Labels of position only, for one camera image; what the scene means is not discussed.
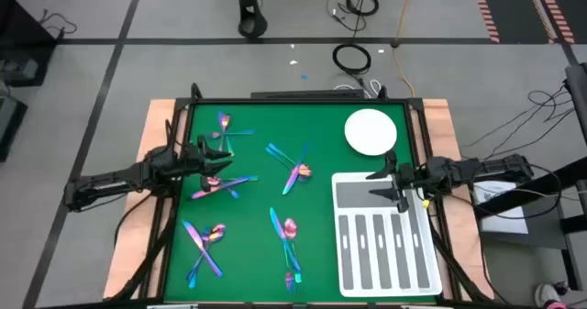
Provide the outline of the black case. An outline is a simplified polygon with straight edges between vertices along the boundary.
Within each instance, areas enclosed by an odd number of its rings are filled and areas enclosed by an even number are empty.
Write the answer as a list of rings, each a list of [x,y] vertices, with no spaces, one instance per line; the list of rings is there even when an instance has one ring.
[[[8,156],[28,106],[13,97],[0,96],[0,162]]]

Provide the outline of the grey base plate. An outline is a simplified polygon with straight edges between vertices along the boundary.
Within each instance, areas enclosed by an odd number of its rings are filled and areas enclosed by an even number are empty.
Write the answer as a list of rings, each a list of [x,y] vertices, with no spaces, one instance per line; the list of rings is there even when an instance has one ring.
[[[567,249],[559,208],[531,219],[504,219],[498,216],[481,221],[481,235],[485,238],[537,248]]]

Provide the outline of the white round plate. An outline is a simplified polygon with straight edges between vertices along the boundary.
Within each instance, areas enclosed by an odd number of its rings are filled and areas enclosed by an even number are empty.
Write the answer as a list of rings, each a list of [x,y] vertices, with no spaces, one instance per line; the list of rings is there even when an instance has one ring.
[[[397,141],[397,127],[384,112],[360,109],[345,122],[344,135],[349,145],[366,156],[381,156],[391,150]]]

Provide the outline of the black cylindrical floor stand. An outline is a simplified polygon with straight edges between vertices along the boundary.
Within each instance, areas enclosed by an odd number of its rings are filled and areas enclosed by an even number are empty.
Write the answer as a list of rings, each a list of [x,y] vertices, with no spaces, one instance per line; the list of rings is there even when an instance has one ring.
[[[260,0],[238,0],[238,33],[247,39],[255,39],[265,33],[268,23],[260,10]]]

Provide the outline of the black metal stand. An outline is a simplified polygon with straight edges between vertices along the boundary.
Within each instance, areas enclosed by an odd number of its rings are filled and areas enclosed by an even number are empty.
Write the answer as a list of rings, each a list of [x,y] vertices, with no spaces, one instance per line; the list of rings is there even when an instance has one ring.
[[[574,291],[587,290],[587,279],[580,277],[577,267],[577,256],[572,250],[570,235],[587,232],[587,156],[569,163],[557,170],[547,171],[543,176],[535,180],[524,182],[518,187],[498,194],[492,200],[475,206],[477,220],[481,222],[485,217],[503,213],[507,210],[532,204],[551,195],[555,200],[552,208],[544,213],[525,215],[524,219],[531,219],[546,215],[551,211],[560,209],[562,192],[575,189],[579,192],[581,211],[570,217],[563,216],[560,226],[567,238],[567,249],[560,250],[567,282]]]

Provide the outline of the black table frame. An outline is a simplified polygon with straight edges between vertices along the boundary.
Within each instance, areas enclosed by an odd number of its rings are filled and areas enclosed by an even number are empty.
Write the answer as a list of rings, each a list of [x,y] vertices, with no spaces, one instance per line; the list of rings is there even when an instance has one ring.
[[[216,115],[232,115],[235,127],[254,130],[237,138],[237,153],[227,176],[252,174],[258,180],[238,187],[239,198],[227,192],[192,199],[199,180],[187,177],[170,198],[131,194],[116,239],[115,253],[105,285],[105,298],[116,297],[148,253],[156,259],[146,270],[135,298],[198,303],[341,303],[335,254],[335,222],[331,178],[338,171],[374,171],[379,158],[363,156],[343,135],[346,119],[361,108],[383,111],[399,131],[396,153],[402,162],[422,160],[431,146],[426,101],[392,99],[381,94],[361,99],[335,91],[267,92],[248,98],[206,98],[193,89],[187,98],[150,104],[141,144],[161,142],[154,121],[170,110],[178,113],[179,129],[193,139],[218,126]],[[312,174],[302,175],[291,191],[282,189],[294,162],[308,144],[304,164]],[[291,217],[301,227],[295,249],[301,258],[302,285],[290,296],[283,285],[285,265],[280,242],[269,220],[273,207],[279,217]],[[200,233],[218,224],[225,235],[208,252],[223,276],[218,278],[203,259],[196,285],[186,276],[201,252],[183,226],[190,222]],[[158,237],[165,245],[156,249]]]

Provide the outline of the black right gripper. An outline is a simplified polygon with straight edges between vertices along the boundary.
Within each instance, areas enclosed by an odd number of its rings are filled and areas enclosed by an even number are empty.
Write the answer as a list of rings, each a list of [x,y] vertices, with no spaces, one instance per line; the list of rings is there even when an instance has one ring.
[[[376,171],[366,177],[367,180],[385,179],[396,173],[397,156],[393,149],[388,150],[383,154],[384,166],[381,170]],[[370,194],[384,197],[390,200],[396,207],[399,213],[405,213],[409,208],[409,203],[401,189],[407,188],[425,188],[429,183],[429,175],[426,165],[414,167],[409,163],[400,164],[396,174],[396,183],[398,188],[391,187],[387,189],[373,189],[369,190]]]

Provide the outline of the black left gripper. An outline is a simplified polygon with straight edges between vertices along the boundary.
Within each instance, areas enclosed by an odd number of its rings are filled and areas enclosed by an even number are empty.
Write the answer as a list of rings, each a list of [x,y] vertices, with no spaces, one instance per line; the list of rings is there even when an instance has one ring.
[[[210,186],[207,183],[208,177],[217,177],[217,174],[231,164],[231,161],[222,161],[209,163],[205,166],[204,171],[203,161],[201,160],[201,154],[209,160],[219,160],[223,158],[231,157],[232,154],[227,151],[211,149],[201,135],[197,137],[197,146],[192,143],[185,144],[178,153],[177,157],[177,177],[190,176],[193,174],[201,174],[200,185],[204,192],[210,190]]]

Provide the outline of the green table mat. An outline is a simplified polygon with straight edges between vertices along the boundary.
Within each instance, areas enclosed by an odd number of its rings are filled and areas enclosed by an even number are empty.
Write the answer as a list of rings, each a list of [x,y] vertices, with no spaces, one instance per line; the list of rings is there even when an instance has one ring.
[[[366,105],[197,106],[189,133],[220,129],[231,164],[213,192],[187,178],[164,298],[172,303],[430,302],[442,290],[427,213],[379,196],[382,154],[345,136]]]

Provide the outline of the black striped floor mat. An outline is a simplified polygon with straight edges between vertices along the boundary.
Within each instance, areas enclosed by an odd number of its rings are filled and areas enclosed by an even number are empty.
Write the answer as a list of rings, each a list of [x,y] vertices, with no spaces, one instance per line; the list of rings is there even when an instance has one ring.
[[[587,0],[477,0],[490,40],[553,44],[557,34],[587,45]]]

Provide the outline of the white cutlery organizer tray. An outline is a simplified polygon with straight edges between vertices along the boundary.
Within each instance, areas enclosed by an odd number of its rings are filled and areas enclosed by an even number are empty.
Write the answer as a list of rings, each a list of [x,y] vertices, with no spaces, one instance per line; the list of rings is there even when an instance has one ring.
[[[442,293],[427,210],[418,191],[404,191],[408,208],[372,194],[389,177],[365,172],[332,175],[338,287],[348,298],[435,296]]]

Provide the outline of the person's shoe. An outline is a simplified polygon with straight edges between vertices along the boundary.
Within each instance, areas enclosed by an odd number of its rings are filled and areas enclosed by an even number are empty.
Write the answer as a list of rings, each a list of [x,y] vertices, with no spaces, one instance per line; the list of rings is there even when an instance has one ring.
[[[537,286],[534,293],[534,300],[540,309],[545,309],[546,305],[552,302],[562,303],[553,285],[548,283],[542,283]]]

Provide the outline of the white paper sheet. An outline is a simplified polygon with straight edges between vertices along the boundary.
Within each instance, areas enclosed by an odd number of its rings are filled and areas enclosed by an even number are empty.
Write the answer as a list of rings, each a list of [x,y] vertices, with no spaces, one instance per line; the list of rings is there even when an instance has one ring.
[[[497,194],[512,190],[515,187],[516,184],[514,182],[476,182],[473,186],[475,203],[485,203],[492,200]],[[528,233],[524,212],[521,207],[510,209],[498,215],[485,217],[481,220],[481,230],[484,232],[517,235],[526,235]]]

